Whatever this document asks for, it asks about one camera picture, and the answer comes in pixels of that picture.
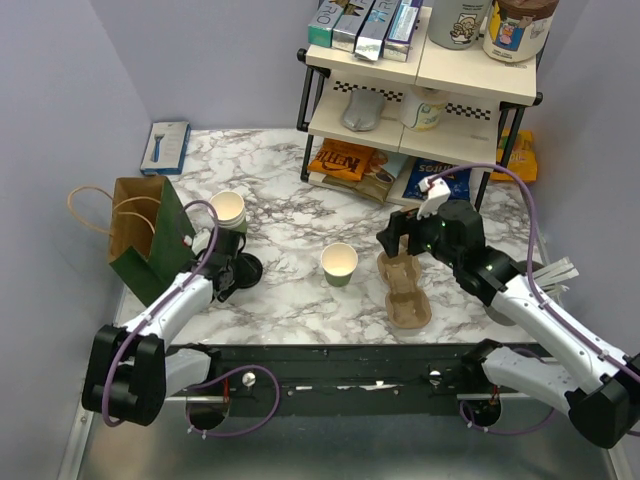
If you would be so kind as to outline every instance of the paper cup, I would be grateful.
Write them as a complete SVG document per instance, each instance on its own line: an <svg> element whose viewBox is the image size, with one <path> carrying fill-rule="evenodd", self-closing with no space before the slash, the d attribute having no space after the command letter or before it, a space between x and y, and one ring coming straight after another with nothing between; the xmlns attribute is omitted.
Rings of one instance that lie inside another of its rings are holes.
<svg viewBox="0 0 640 480"><path fill-rule="evenodd" d="M244 208L244 199L236 192L225 190L209 200L216 209L218 223L222 228L247 233L247 213Z"/></svg>
<svg viewBox="0 0 640 480"><path fill-rule="evenodd" d="M322 252L322 269L332 287L344 287L358 265L358 254L346 243L334 243Z"/></svg>

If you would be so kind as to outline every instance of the orange snack bag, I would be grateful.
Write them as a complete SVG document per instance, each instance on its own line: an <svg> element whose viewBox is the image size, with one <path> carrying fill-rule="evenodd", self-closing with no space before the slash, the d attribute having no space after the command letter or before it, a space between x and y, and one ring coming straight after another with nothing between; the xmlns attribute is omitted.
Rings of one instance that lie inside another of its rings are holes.
<svg viewBox="0 0 640 480"><path fill-rule="evenodd" d="M359 182L375 151L372 147L327 138L309 164L309 170Z"/></svg>
<svg viewBox="0 0 640 480"><path fill-rule="evenodd" d="M502 153L507 143L509 129L505 128L502 132L500 145L496 152L498 163L502 159ZM538 164L536 162L536 154L533 152L533 133L529 130L520 130L516 136L516 143L513 146L511 157L509 157L509 170L518 175L525 183L535 182L538 176ZM492 172L491 180L501 180L513 182L509 175L504 173Z"/></svg>

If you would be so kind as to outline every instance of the chips bag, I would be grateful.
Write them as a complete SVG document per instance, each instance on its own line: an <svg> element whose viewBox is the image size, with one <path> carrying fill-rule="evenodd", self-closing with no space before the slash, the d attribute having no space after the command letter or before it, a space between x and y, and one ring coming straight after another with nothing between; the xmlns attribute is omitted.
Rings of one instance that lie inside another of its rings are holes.
<svg viewBox="0 0 640 480"><path fill-rule="evenodd" d="M500 137L500 144L496 152L497 161L502 160L502 154L507 144L509 129L505 129ZM518 175L525 183L535 182L538 177L538 164L536 154L533 152L533 133L528 130L521 130L516 136L516 143L509 157L509 170ZM504 173L491 173L491 180L502 180L513 182L509 175Z"/></svg>
<svg viewBox="0 0 640 480"><path fill-rule="evenodd" d="M359 182L375 150L327 138L308 168L311 172Z"/></svg>
<svg viewBox="0 0 640 480"><path fill-rule="evenodd" d="M403 197L422 199L422 192L418 186L420 180L425 177L435 175L436 173L443 172L444 170L448 170L453 166L454 165L436 162L435 160L425 160L424 158L416 159L416 163L413 165L413 170L409 177L409 183L407 183L407 189L404 191ZM469 200L470 177L470 170L462 170L442 178L451 190L450 199Z"/></svg>
<svg viewBox="0 0 640 480"><path fill-rule="evenodd" d="M327 175L322 183L349 188L361 197L382 204L387 199L407 158L407 155L402 153L376 150L359 182L341 180Z"/></svg>

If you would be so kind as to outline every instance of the marble countertop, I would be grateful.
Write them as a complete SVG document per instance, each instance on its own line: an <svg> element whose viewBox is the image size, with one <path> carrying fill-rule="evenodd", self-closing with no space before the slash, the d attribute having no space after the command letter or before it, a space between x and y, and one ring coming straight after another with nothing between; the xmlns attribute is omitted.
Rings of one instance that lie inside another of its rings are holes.
<svg viewBox="0 0 640 480"><path fill-rule="evenodd" d="M245 199L249 221L247 252L264 265L262 281L237 291L224 304L196 315L174 343L208 344L377 344L461 343L492 338L532 339L519 327L493 322L480 301L463 292L451 271L429 255L419 257L420 286L433 317L420 330L401 330L387 319L387 286L376 266L382 251L375 233L396 206L380 206L353 195L300 181L306 135L295 130L193 131L183 174L171 177L184 203L234 190ZM482 206L487 242L524 259L529 230L517 188L492 184ZM210 225L202 211L190 214L196 228ZM345 288L327 285L322 249L352 245L358 268ZM125 293L117 323L142 312Z"/></svg>

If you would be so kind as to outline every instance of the metal floor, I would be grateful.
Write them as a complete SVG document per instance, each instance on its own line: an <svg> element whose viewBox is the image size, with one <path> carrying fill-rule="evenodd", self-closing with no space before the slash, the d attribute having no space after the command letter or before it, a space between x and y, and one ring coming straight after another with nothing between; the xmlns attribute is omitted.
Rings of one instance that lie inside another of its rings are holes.
<svg viewBox="0 0 640 480"><path fill-rule="evenodd" d="M506 400L502 429L532 425L548 407ZM184 404L166 403L149 427L106 427L95 415L82 480L615 479L609 455L562 415L532 435L498 437L458 417L283 417L245 437L187 435ZM229 431L255 419L229 419Z"/></svg>

